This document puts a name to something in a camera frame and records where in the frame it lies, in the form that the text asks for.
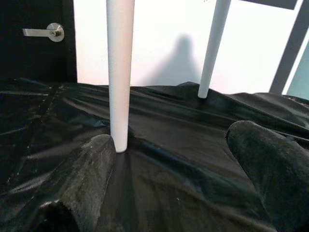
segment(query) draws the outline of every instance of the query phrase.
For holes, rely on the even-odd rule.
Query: black plastic sheet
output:
[[[128,150],[117,155],[102,189],[96,231],[275,231],[225,133],[233,122],[251,120],[308,149],[309,102],[213,90],[201,100],[197,90],[191,84],[131,88]],[[108,87],[5,80],[0,119],[5,228],[72,151],[109,134]],[[27,159],[33,156],[44,159]]]

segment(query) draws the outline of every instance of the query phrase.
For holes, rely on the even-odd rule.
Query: white wall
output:
[[[268,92],[296,9],[233,0],[211,88]],[[200,81],[215,0],[135,0],[131,84]],[[78,82],[108,84],[106,2],[74,0]]]

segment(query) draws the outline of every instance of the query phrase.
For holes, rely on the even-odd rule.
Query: white table leg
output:
[[[107,0],[111,136],[116,152],[127,148],[134,0]]]
[[[220,41],[231,0],[217,0],[213,14],[211,32],[204,61],[201,83],[198,89],[199,98],[207,98],[214,64],[216,62]]]

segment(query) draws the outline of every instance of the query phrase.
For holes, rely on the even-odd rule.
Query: door lever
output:
[[[48,37],[51,41],[60,42],[64,39],[64,30],[59,23],[51,23],[46,29],[23,28],[24,36]]]

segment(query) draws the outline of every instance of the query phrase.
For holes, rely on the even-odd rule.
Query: black tarp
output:
[[[251,120],[308,149],[309,102],[213,90],[201,100],[197,90],[131,88],[128,149],[102,188],[96,231],[275,231],[225,134]],[[108,87],[1,81],[0,228],[29,217],[48,174],[99,134],[109,134]]]

